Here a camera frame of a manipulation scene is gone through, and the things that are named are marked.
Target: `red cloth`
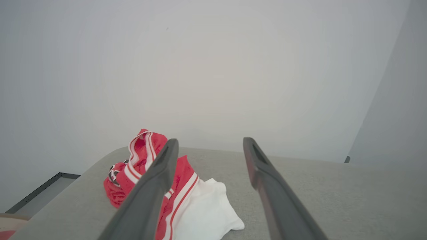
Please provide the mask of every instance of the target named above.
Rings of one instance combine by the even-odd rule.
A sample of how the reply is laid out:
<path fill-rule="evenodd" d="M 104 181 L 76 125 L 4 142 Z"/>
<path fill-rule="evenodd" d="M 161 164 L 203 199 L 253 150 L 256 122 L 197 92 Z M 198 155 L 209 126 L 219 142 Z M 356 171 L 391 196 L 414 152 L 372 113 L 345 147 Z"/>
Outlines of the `red cloth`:
<path fill-rule="evenodd" d="M 118 208 L 125 200 L 139 178 L 148 170 L 157 154 L 166 144 L 164 135 L 142 129 L 129 144 L 131 153 L 129 160 L 119 162 L 110 168 L 104 181 L 104 188 L 111 204 Z M 187 156 L 178 158 L 174 182 L 163 198 L 156 232 L 156 240 L 172 238 L 172 222 L 176 211 L 185 202 L 199 177 L 194 172 Z"/>

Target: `gray table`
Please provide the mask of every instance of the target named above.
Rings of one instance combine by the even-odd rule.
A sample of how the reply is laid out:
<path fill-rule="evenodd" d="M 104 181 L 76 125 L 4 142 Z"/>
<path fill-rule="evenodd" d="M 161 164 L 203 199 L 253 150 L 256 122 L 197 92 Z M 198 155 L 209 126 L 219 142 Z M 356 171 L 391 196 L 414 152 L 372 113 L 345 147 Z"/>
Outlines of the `gray table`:
<path fill-rule="evenodd" d="M 230 203 L 246 228 L 223 239 L 269 239 L 243 153 L 180 148 L 179 155 L 188 155 L 201 179 L 225 183 Z M 102 158 L 10 240 L 97 239 L 116 211 L 102 182 L 111 165 L 128 157 L 127 148 L 121 148 Z M 418 176 L 352 164 L 269 159 L 329 239 L 427 239 L 427 188 Z"/>

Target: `wall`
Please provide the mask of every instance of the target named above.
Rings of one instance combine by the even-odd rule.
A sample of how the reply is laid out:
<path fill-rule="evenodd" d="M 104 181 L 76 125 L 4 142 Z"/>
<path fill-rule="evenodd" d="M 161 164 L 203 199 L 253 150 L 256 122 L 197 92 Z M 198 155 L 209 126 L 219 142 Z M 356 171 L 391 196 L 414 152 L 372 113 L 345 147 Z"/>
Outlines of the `wall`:
<path fill-rule="evenodd" d="M 350 150 L 350 163 L 426 170 L 427 2 L 414 0 Z"/>
<path fill-rule="evenodd" d="M 242 151 L 252 136 L 270 155 L 343 162 L 408 5 L 2 1 L 0 211 L 140 128 L 181 146 Z"/>

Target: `white fabric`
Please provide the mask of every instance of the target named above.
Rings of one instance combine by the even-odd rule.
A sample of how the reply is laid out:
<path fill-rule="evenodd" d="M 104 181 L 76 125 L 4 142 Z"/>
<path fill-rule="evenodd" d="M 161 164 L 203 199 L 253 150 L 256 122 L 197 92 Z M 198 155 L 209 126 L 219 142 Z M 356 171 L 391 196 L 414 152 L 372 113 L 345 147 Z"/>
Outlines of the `white fabric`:
<path fill-rule="evenodd" d="M 245 228 L 230 205 L 225 185 L 199 180 L 174 228 L 174 240 L 220 240 L 230 230 Z"/>

